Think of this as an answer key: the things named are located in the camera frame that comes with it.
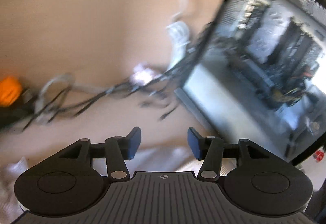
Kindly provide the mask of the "striped beige knit garment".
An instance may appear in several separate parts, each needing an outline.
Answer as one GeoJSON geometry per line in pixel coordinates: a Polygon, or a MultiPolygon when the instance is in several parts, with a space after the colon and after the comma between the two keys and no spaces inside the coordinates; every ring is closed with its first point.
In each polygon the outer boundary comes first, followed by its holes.
{"type": "MultiPolygon", "coordinates": [[[[137,151],[131,161],[125,161],[127,169],[132,176],[135,172],[194,172],[199,173],[203,161],[193,157],[189,148],[179,147],[154,147],[137,151]]],[[[92,168],[101,176],[107,176],[106,159],[94,158],[92,168]]],[[[220,176],[226,176],[236,168],[235,159],[223,159],[220,176]]]]}

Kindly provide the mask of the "computer case with glass panel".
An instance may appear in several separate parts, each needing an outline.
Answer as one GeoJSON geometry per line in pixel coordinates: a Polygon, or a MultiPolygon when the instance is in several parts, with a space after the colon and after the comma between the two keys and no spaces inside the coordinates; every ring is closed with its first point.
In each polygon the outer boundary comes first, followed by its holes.
{"type": "Polygon", "coordinates": [[[176,94],[226,142],[300,164],[325,143],[325,0],[223,0],[176,94]]]}

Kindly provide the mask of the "black power adapter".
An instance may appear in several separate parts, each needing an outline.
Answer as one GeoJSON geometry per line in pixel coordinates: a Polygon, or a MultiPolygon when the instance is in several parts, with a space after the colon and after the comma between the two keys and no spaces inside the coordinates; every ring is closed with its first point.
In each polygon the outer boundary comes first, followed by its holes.
{"type": "Polygon", "coordinates": [[[37,95],[26,89],[12,105],[1,107],[1,130],[33,115],[36,99],[37,95]]]}

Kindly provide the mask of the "orange pumpkin figurine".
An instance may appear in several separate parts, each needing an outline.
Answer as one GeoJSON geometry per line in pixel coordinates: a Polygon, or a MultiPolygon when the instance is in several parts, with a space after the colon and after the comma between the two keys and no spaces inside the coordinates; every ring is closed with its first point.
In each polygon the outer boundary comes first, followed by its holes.
{"type": "Polygon", "coordinates": [[[23,86],[17,78],[8,76],[0,82],[0,105],[9,107],[22,94],[23,86]]]}

